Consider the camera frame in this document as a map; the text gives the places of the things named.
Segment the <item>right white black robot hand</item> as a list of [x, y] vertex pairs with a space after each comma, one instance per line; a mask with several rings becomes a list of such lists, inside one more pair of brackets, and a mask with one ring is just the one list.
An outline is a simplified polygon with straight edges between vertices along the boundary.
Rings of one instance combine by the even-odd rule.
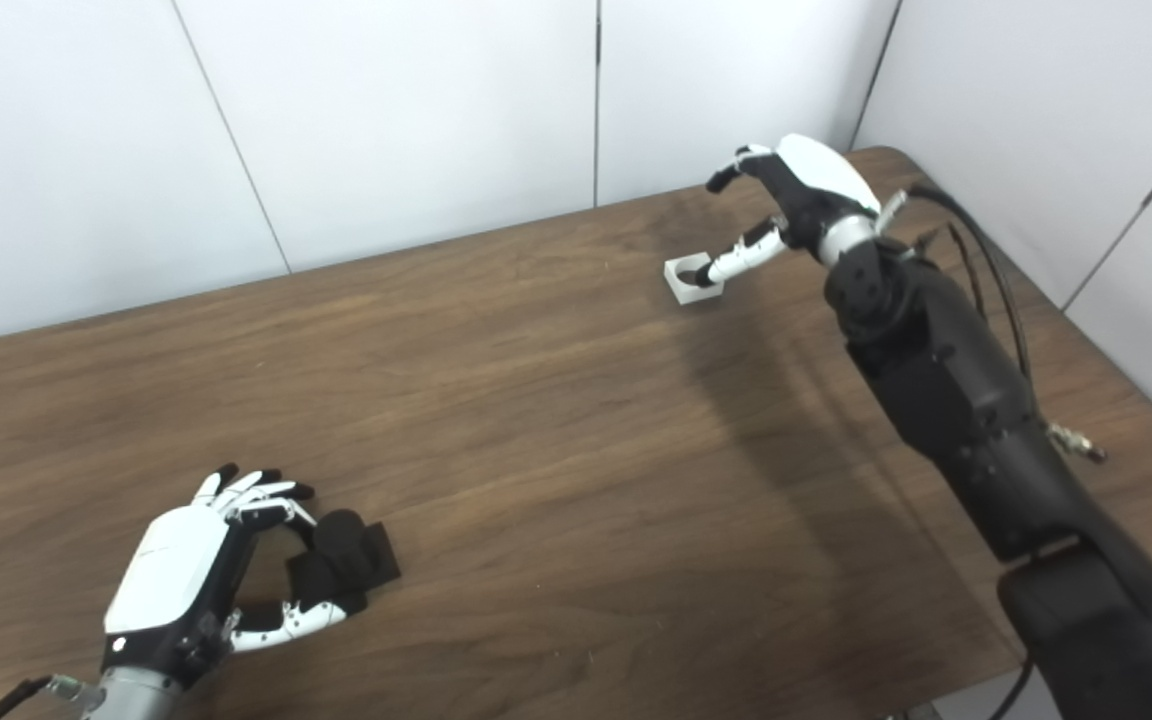
[[803, 135], [786, 135], [774, 147], [744, 145], [707, 182], [722, 194], [736, 179], [755, 179], [776, 205], [741, 234], [728, 250], [694, 270], [695, 286], [708, 288], [758, 268], [786, 250], [801, 250], [832, 268], [855, 247], [878, 237], [881, 204], [846, 156]]

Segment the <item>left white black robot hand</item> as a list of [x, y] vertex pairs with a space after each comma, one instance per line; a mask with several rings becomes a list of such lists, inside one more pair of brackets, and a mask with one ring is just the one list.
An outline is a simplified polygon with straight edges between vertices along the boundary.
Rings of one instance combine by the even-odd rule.
[[[276, 469], [223, 465], [188, 503], [147, 524], [104, 616], [101, 669], [147, 670], [188, 689], [232, 653], [291, 643], [365, 611], [369, 592], [397, 579], [381, 524], [357, 511], [314, 518], [314, 488]], [[285, 564], [291, 597], [238, 605], [262, 533], [285, 526], [302, 551]]]

